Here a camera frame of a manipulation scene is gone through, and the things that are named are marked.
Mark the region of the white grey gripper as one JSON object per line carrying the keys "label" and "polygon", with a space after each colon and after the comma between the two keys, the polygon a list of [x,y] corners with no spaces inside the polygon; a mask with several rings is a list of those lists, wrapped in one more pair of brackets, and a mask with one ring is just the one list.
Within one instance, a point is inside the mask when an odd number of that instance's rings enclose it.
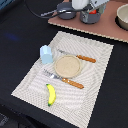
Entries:
{"label": "white grey gripper", "polygon": [[106,5],[109,0],[72,0],[72,7],[75,10],[82,10],[88,5],[92,7],[93,10]]}

